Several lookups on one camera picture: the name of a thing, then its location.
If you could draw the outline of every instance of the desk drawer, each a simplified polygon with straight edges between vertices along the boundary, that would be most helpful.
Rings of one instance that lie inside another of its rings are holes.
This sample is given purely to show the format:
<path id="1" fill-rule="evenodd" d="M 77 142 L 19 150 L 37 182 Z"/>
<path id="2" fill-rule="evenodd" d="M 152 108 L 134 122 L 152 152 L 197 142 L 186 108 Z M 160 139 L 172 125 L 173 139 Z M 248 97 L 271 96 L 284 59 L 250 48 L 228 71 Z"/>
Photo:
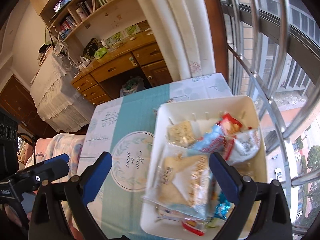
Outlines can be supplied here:
<path id="1" fill-rule="evenodd" d="M 93 87 L 81 92 L 81 94 L 84 96 L 85 99 L 91 100 L 94 98 L 97 98 L 99 96 L 102 96 L 105 94 L 105 91 L 100 87 L 99 84 L 94 85 Z"/>
<path id="2" fill-rule="evenodd" d="M 97 82 L 101 82 L 137 66 L 132 54 L 127 53 L 93 70 L 91 75 Z"/>
<path id="3" fill-rule="evenodd" d="M 79 79 L 77 82 L 73 83 L 72 86 L 79 92 L 85 91 L 86 89 L 94 86 L 97 82 L 94 78 L 88 74 L 83 78 Z"/>
<path id="4" fill-rule="evenodd" d="M 132 53 L 140 66 L 163 59 L 158 44 L 156 43 L 136 49 Z"/>
<path id="5" fill-rule="evenodd" d="M 105 102 L 108 102 L 110 100 L 112 100 L 111 97 L 108 96 L 107 94 L 104 94 L 104 95 L 99 96 L 97 98 L 91 99 L 89 102 L 91 104 L 93 104 L 94 106 L 97 106 L 97 105 L 101 105 L 101 104 L 103 104 Z"/>

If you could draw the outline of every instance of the car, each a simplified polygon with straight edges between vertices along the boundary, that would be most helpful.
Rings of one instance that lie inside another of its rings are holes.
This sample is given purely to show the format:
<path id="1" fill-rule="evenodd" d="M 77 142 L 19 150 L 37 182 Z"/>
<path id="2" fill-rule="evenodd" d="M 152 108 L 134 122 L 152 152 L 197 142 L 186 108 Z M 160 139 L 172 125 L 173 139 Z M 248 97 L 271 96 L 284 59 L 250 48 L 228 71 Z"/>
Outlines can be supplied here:
<path id="1" fill-rule="evenodd" d="M 281 171 L 280 168 L 276 168 L 276 169 L 275 169 L 275 178 L 276 178 L 277 180 L 279 180 L 280 182 L 283 181 L 283 175 L 282 175 L 282 171 Z"/>

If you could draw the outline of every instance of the white plastic tray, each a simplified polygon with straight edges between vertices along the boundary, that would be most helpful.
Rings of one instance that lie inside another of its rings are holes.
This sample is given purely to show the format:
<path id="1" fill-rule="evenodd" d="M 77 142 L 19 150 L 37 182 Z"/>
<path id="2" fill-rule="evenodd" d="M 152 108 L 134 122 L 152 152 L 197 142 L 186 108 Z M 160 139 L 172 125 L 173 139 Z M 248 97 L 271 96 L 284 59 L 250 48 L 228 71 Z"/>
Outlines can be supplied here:
<path id="1" fill-rule="evenodd" d="M 172 120 L 173 124 L 183 120 L 194 121 L 194 118 L 196 118 L 196 121 L 200 124 L 201 133 L 204 134 L 206 130 L 217 122 L 220 113 L 224 111 L 229 112 L 246 126 L 251 126 L 253 128 L 259 127 L 259 119 L 255 106 L 248 96 L 190 100 L 161 105 L 157 114 L 147 188 L 150 188 L 152 185 L 155 171 L 158 166 L 158 160 L 166 143 L 167 126 L 171 124 L 169 118 Z M 263 138 L 261 138 L 260 151 L 252 159 L 252 168 L 255 181 L 268 182 Z M 258 208 L 259 203 L 256 202 L 240 238 L 248 236 L 258 212 Z M 219 231 L 219 229 L 210 228 L 204 236 L 197 236 L 183 230 L 182 225 L 179 222 L 165 219 L 159 220 L 157 218 L 156 208 L 149 203 L 143 203 L 142 205 L 140 226 L 148 234 L 181 240 L 212 240 Z"/>

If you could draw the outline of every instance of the tablecloth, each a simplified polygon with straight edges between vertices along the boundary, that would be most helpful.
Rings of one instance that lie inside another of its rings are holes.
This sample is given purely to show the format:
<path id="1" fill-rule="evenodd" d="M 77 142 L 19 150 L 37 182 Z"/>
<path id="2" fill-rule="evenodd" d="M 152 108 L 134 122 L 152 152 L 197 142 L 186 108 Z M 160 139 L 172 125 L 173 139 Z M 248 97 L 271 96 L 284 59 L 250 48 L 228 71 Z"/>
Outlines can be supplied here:
<path id="1" fill-rule="evenodd" d="M 147 181 L 156 110 L 169 99 L 231 96 L 221 73 L 186 79 L 117 98 L 96 107 L 84 140 L 77 174 L 103 151 L 113 165 L 96 199 L 88 204 L 108 238 L 161 239 L 140 228 L 141 196 Z"/>

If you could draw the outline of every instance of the lace tablecloth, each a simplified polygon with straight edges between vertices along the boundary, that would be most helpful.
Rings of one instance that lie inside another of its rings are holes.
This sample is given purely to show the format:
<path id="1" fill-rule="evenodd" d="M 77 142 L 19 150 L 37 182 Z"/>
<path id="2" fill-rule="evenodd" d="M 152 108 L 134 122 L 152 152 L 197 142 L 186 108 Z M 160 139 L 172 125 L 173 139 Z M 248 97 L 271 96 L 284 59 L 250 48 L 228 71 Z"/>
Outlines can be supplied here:
<path id="1" fill-rule="evenodd" d="M 80 130 L 90 122 L 94 111 L 94 106 L 71 85 L 74 70 L 68 58 L 49 53 L 30 89 L 39 116 L 57 132 Z"/>

